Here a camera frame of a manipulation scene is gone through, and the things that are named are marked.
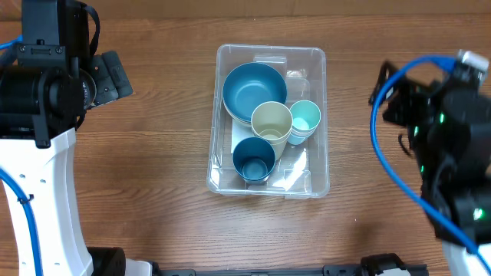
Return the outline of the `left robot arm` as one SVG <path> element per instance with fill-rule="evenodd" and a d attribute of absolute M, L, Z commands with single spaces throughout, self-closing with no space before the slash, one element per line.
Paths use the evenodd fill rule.
<path fill-rule="evenodd" d="M 97 53 L 96 10 L 24 1 L 21 36 L 1 46 L 1 181 L 21 275 L 143 275 L 148 261 L 84 242 L 74 187 L 76 132 L 87 112 L 130 96 L 116 52 Z"/>

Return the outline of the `small light blue cup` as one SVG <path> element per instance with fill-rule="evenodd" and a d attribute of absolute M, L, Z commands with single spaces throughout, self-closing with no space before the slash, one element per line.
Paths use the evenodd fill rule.
<path fill-rule="evenodd" d="M 303 142 L 305 142 L 308 138 L 310 137 L 310 135 L 307 135 L 307 136 L 299 136 L 299 135 L 296 135 L 294 133 L 291 133 L 289 138 L 287 139 L 287 141 L 296 146 L 296 145 L 300 145 L 302 144 Z"/>

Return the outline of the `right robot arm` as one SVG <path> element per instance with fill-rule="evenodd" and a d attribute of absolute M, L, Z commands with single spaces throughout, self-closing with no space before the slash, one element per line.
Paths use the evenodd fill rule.
<path fill-rule="evenodd" d="M 399 188 L 426 213 L 454 275 L 490 273 L 490 98 L 479 92 L 489 61 L 429 55 L 402 68 L 381 65 L 368 103 L 375 155 Z M 417 195 L 390 166 L 377 139 L 386 122 L 407 129 L 403 148 L 416 159 Z"/>

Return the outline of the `tall blue cup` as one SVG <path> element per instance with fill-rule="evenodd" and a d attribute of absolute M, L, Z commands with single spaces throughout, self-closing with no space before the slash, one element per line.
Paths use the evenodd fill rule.
<path fill-rule="evenodd" d="M 240 141 L 232 153 L 236 172 L 250 185 L 261 185 L 275 167 L 275 151 L 263 138 L 249 137 Z"/>

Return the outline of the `small grey cup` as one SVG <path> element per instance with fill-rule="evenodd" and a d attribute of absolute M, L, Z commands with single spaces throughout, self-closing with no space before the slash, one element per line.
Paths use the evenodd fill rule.
<path fill-rule="evenodd" d="M 315 132 L 315 130 L 311 130 L 311 131 L 299 131 L 295 128 L 292 128 L 292 131 L 291 131 L 291 135 L 292 136 L 296 136 L 296 137 L 300 137 L 302 139 L 307 139 L 309 138 L 313 133 Z"/>

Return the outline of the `cream bowl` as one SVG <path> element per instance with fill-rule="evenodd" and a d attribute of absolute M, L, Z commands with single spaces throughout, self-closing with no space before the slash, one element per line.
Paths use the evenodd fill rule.
<path fill-rule="evenodd" d="M 237 116 L 235 116 L 229 109 L 226 109 L 227 113 L 231 116 L 231 118 L 236 121 L 239 125 L 242 125 L 244 127 L 248 127 L 248 128 L 251 128 L 252 127 L 252 124 L 250 121 L 245 121 L 245 120 L 242 120 L 240 118 L 238 118 Z"/>

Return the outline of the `small mint green cup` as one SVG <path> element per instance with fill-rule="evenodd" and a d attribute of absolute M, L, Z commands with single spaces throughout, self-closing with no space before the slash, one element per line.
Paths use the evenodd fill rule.
<path fill-rule="evenodd" d="M 293 118 L 292 127 L 299 132 L 315 130 L 321 121 L 318 105 L 310 100 L 300 100 L 292 104 L 290 111 Z"/>

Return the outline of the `dark blue bowl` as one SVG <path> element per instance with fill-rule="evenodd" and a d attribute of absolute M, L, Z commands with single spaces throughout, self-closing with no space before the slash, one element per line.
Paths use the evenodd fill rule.
<path fill-rule="evenodd" d="M 284 77 L 275 68 L 251 62 L 239 65 L 227 75 L 222 97 L 234 117 L 250 123 L 256 107 L 269 101 L 284 104 L 288 91 Z"/>

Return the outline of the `tall beige cup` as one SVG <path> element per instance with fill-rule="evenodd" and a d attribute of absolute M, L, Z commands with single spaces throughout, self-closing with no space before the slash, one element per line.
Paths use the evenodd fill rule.
<path fill-rule="evenodd" d="M 275 159 L 279 160 L 285 149 L 288 136 L 277 138 L 273 135 L 268 135 L 265 139 L 268 140 L 269 143 L 272 145 L 272 148 L 274 149 L 275 152 Z"/>
<path fill-rule="evenodd" d="M 281 143 L 292 131 L 292 113 L 283 103 L 268 101 L 257 106 L 251 118 L 252 132 L 270 142 Z"/>

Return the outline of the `clear plastic storage container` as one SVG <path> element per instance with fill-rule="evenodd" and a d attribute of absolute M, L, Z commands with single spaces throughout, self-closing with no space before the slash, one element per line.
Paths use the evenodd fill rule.
<path fill-rule="evenodd" d="M 288 89 L 286 105 L 310 100 L 321 111 L 315 132 L 302 144 L 287 144 L 268 179 L 250 185 L 232 163 L 233 119 L 223 104 L 226 76 L 241 64 L 260 62 L 275 68 Z M 216 55 L 216 80 L 206 184 L 224 196 L 264 195 L 290 199 L 321 198 L 330 189 L 326 57 L 319 48 L 223 44 Z"/>

